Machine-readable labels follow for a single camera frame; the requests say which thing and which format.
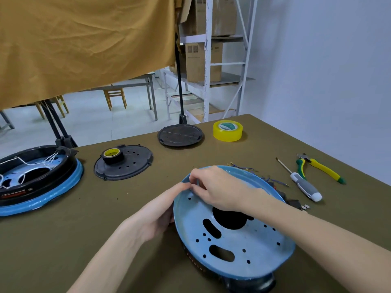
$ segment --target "yellow tape roll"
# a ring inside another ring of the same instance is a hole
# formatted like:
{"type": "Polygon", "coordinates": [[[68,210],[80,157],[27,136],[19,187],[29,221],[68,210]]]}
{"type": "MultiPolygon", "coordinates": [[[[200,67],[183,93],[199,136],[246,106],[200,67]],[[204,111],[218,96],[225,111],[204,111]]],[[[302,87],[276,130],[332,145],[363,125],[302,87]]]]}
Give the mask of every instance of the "yellow tape roll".
{"type": "Polygon", "coordinates": [[[213,137],[224,142],[235,142],[242,137],[243,126],[232,120],[220,120],[213,124],[213,137]]]}

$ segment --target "metal shelving unit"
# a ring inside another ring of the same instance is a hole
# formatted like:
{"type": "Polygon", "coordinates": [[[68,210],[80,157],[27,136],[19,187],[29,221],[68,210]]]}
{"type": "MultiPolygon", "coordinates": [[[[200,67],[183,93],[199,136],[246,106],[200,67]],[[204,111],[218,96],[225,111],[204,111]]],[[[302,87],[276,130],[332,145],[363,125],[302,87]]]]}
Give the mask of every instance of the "metal shelving unit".
{"type": "MultiPolygon", "coordinates": [[[[213,9],[213,0],[206,0],[206,27],[205,27],[205,34],[202,35],[194,35],[194,36],[188,36],[188,37],[181,37],[180,43],[186,44],[186,43],[204,43],[205,45],[205,78],[204,82],[200,83],[190,83],[187,82],[186,77],[183,75],[181,76],[182,82],[186,83],[187,85],[192,86],[197,89],[203,90],[203,102],[204,102],[204,110],[203,110],[203,122],[209,121],[209,107],[210,107],[210,88],[212,87],[219,87],[219,86],[228,86],[228,85],[237,85],[236,93],[234,94],[234,97],[232,98],[232,101],[228,105],[228,107],[224,110],[224,113],[222,113],[222,118],[225,118],[227,116],[231,116],[230,111],[232,111],[231,106],[234,102],[234,100],[237,98],[237,107],[235,109],[236,115],[241,114],[241,106],[243,102],[244,97],[244,89],[246,86],[246,81],[251,79],[247,78],[247,67],[250,57],[250,49],[251,49],[251,43],[253,38],[253,30],[254,30],[254,21],[255,21],[255,12],[257,9],[257,2],[258,0],[250,0],[250,6],[249,6],[249,15],[248,15],[248,21],[247,26],[244,24],[242,10],[239,4],[239,0],[235,0],[236,9],[237,9],[237,15],[241,21],[242,25],[242,34],[241,35],[233,35],[228,37],[212,37],[212,9],[213,9]],[[211,49],[212,49],[212,40],[216,42],[242,42],[243,47],[245,50],[244,58],[242,62],[223,62],[223,63],[211,63],[210,62],[210,56],[211,56],[211,49]],[[230,73],[224,73],[222,72],[221,81],[220,82],[210,82],[210,67],[211,66],[227,66],[227,65],[241,65],[241,75],[235,75],[230,73]]],[[[169,112],[169,106],[172,102],[177,104],[175,98],[173,98],[173,94],[167,92],[167,81],[166,81],[166,75],[173,76],[175,78],[178,78],[176,74],[170,72],[168,69],[162,69],[164,72],[164,86],[165,86],[165,96],[166,96],[166,105],[167,105],[167,113],[168,117],[170,118],[170,112],[169,112]]],[[[185,110],[185,114],[189,116],[191,113],[188,110],[185,110]]],[[[196,120],[196,123],[200,123],[201,121],[198,120],[198,118],[191,117],[192,120],[196,120]]]]}

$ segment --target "shelf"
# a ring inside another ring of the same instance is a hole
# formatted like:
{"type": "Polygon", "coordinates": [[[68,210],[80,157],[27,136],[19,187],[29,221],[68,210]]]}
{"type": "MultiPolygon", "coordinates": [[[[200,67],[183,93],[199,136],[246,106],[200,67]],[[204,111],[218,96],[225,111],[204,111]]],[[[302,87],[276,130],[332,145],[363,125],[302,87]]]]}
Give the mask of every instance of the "shelf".
{"type": "MultiPolygon", "coordinates": [[[[179,95],[171,96],[175,104],[180,108],[179,95]]],[[[183,110],[185,114],[195,123],[204,121],[204,100],[194,94],[183,95],[183,110]]],[[[236,109],[229,109],[227,117],[234,116],[236,109]]],[[[220,110],[209,104],[209,121],[221,119],[224,115],[224,110],[220,110]]]]}
{"type": "MultiPolygon", "coordinates": [[[[171,76],[174,76],[175,78],[178,78],[177,74],[171,72],[169,69],[163,69],[163,71],[166,74],[169,74],[171,76]]],[[[197,89],[203,89],[204,83],[203,82],[187,82],[186,74],[181,74],[181,80],[184,83],[187,83],[189,86],[197,89]]],[[[241,80],[241,77],[239,75],[221,72],[221,81],[219,82],[211,82],[210,87],[221,87],[221,86],[228,86],[228,85],[238,85],[241,80]]],[[[247,77],[246,80],[255,80],[254,78],[247,77]]]]}
{"type": "MultiPolygon", "coordinates": [[[[187,43],[204,43],[206,40],[206,35],[195,35],[195,36],[186,36],[181,37],[180,43],[181,44],[187,44],[187,43]]],[[[243,36],[242,35],[232,35],[232,36],[225,36],[225,37],[212,37],[213,42],[243,42],[243,36]]]]}

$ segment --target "pliers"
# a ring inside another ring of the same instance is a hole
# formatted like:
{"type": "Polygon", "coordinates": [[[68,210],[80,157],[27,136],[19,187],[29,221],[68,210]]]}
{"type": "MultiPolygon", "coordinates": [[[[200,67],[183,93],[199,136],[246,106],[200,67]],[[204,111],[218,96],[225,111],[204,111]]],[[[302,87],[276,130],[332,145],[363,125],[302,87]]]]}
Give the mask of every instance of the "pliers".
{"type": "Polygon", "coordinates": [[[328,174],[329,176],[331,176],[334,180],[336,180],[338,183],[340,184],[346,184],[346,181],[344,178],[342,178],[339,174],[337,174],[336,172],[334,172],[333,170],[329,169],[328,167],[324,166],[323,164],[320,164],[319,162],[317,162],[315,159],[313,158],[310,158],[308,157],[305,153],[303,154],[297,154],[297,156],[299,157],[298,160],[296,160],[296,163],[298,165],[298,173],[299,175],[303,178],[303,179],[306,179],[305,175],[304,175],[304,171],[303,171],[303,167],[304,167],[304,164],[305,162],[308,162],[310,165],[312,165],[313,167],[316,167],[318,169],[320,169],[321,171],[324,171],[326,174],[328,174]]]}

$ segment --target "round black plastic lid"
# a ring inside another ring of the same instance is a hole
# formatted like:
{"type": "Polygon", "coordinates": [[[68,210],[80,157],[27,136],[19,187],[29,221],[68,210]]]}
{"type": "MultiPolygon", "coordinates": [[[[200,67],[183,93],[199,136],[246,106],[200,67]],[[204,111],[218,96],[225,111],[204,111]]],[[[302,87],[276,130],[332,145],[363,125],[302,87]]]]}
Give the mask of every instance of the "round black plastic lid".
{"type": "Polygon", "coordinates": [[[124,180],[148,168],[153,161],[153,154],[148,148],[141,145],[119,145],[117,146],[123,153],[124,159],[114,164],[107,164],[100,157],[94,167],[95,175],[103,180],[124,180]]]}
{"type": "Polygon", "coordinates": [[[158,140],[162,145],[184,147],[198,143],[204,133],[198,127],[190,124],[175,124],[164,127],[158,132],[158,140]]]}

